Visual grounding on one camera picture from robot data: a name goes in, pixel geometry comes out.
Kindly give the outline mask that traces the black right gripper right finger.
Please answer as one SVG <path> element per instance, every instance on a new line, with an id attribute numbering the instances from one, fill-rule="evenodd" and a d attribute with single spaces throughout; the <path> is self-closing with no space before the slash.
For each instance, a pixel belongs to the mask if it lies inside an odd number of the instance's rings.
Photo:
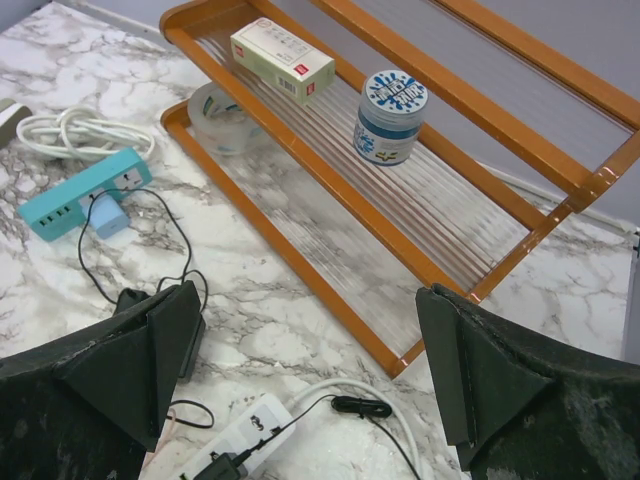
<path id="1" fill-rule="evenodd" d="M 636 479 L 639 368 L 434 284 L 416 307 L 448 445 L 474 479 Z"/>

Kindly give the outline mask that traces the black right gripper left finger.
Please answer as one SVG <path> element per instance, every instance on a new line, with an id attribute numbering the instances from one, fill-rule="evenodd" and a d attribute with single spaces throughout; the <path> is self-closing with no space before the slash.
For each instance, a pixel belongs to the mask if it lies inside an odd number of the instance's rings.
<path id="1" fill-rule="evenodd" d="M 200 319 L 187 281 L 2 359 L 2 478 L 138 478 Z"/>

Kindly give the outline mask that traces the black power adapter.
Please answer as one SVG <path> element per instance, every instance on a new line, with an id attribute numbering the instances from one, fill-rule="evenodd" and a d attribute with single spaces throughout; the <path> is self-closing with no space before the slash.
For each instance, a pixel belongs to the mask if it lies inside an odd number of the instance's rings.
<path id="1" fill-rule="evenodd" d="M 149 297 L 150 295 L 142 290 L 125 288 L 120 292 L 118 296 L 114 314 L 117 315 L 120 312 L 125 311 L 133 307 L 134 305 L 137 305 L 138 303 L 148 299 Z M 205 328 L 206 322 L 202 316 L 199 316 L 197 330 L 191 337 L 189 347 L 181 365 L 180 373 L 178 376 L 179 383 L 186 384 L 192 378 Z"/>

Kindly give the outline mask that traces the light blue charger plug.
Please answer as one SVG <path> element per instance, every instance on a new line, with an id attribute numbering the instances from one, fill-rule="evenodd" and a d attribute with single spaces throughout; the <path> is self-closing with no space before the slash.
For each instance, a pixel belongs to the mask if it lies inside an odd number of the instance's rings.
<path id="1" fill-rule="evenodd" d="M 105 194 L 91 205 L 89 224 L 99 238 L 108 239 L 126 229 L 130 219 L 119 203 L 110 194 Z"/>

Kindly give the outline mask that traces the teal power strip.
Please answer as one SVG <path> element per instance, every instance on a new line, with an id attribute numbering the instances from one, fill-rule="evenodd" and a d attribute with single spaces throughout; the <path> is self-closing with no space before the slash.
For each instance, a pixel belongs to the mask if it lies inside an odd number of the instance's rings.
<path id="1" fill-rule="evenodd" d="M 35 196 L 19 206 L 18 212 L 41 239 L 51 242 L 90 225 L 90 207 L 100 196 L 110 194 L 120 205 L 131 191 L 151 180 L 147 163 L 126 148 Z"/>

